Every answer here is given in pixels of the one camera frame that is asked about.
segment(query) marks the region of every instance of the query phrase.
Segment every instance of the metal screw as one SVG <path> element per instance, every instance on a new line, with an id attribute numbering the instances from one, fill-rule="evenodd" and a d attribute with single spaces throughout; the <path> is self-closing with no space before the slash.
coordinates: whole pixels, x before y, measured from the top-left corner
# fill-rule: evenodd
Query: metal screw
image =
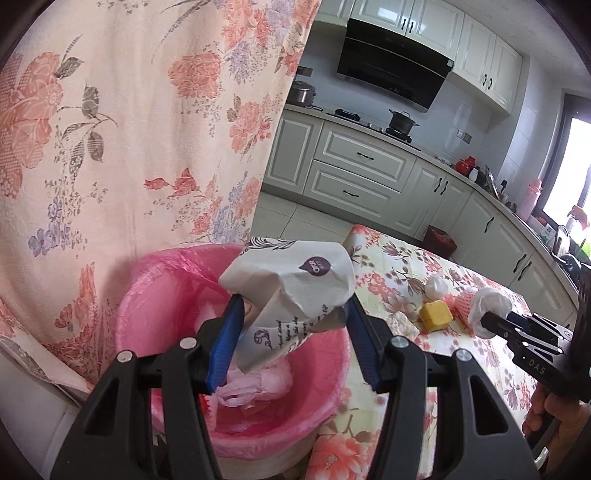
<path id="1" fill-rule="evenodd" d="M 462 362 L 469 362 L 470 360 L 472 360 L 472 354 L 468 350 L 463 348 L 456 350 L 456 357 L 458 360 L 461 360 Z"/>
<path id="2" fill-rule="evenodd" d="M 396 337 L 392 338 L 392 340 L 390 340 L 390 343 L 392 344 L 392 346 L 395 346 L 396 348 L 408 347 L 408 340 L 406 340 L 406 338 L 400 337 L 400 336 L 396 336 Z"/>
<path id="3" fill-rule="evenodd" d="M 197 345 L 197 340 L 194 337 L 185 337 L 180 341 L 179 345 L 184 350 L 190 350 Z"/>
<path id="4" fill-rule="evenodd" d="M 122 352 L 119 352 L 119 354 L 117 355 L 117 360 L 119 362 L 121 362 L 122 364 L 126 364 L 127 362 L 129 362 L 132 358 L 134 357 L 133 352 L 129 351 L 129 350 L 123 350 Z"/>

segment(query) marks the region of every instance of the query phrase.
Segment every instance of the range hood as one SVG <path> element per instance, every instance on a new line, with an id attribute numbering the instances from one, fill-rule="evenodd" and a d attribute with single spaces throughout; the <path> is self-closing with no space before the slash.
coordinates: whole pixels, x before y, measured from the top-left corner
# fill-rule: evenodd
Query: range hood
<path id="1" fill-rule="evenodd" d="M 351 19 L 337 76 L 371 85 L 426 112 L 453 64 L 410 38 Z"/>

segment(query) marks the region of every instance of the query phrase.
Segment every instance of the pink thermos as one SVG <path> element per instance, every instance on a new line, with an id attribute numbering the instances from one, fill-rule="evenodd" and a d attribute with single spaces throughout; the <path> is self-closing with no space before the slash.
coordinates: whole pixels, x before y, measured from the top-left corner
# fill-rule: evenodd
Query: pink thermos
<path id="1" fill-rule="evenodd" d="M 525 198 L 517 208 L 517 216 L 521 218 L 524 222 L 529 220 L 531 212 L 534 211 L 535 204 L 538 202 L 538 198 L 540 197 L 540 193 L 542 192 L 541 187 L 542 181 L 540 179 L 535 179 L 527 187 Z"/>

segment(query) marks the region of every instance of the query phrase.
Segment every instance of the yellow sponge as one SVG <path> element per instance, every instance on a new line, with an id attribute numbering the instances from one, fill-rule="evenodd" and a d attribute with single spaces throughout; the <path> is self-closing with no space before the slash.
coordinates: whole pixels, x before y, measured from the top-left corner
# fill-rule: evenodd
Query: yellow sponge
<path id="1" fill-rule="evenodd" d="M 443 300 L 424 304 L 419 315 L 429 333 L 444 329 L 453 320 L 453 315 Z"/>

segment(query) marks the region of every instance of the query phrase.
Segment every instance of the crumpled paper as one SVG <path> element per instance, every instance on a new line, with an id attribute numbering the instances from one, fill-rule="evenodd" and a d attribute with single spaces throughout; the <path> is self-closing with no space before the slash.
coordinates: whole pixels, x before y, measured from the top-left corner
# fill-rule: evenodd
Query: crumpled paper
<path id="1" fill-rule="evenodd" d="M 495 336 L 490 330 L 482 326 L 482 317 L 486 312 L 496 313 L 499 317 L 507 318 L 513 309 L 511 299 L 497 292 L 494 288 L 486 287 L 476 292 L 470 304 L 470 314 L 467 323 L 477 337 L 489 340 Z"/>
<path id="2" fill-rule="evenodd" d="M 245 325 L 233 357 L 246 373 L 294 350 L 314 331 L 344 326 L 342 309 L 335 308 L 353 294 L 355 275 L 341 244 L 253 237 L 219 284 L 260 311 Z"/>

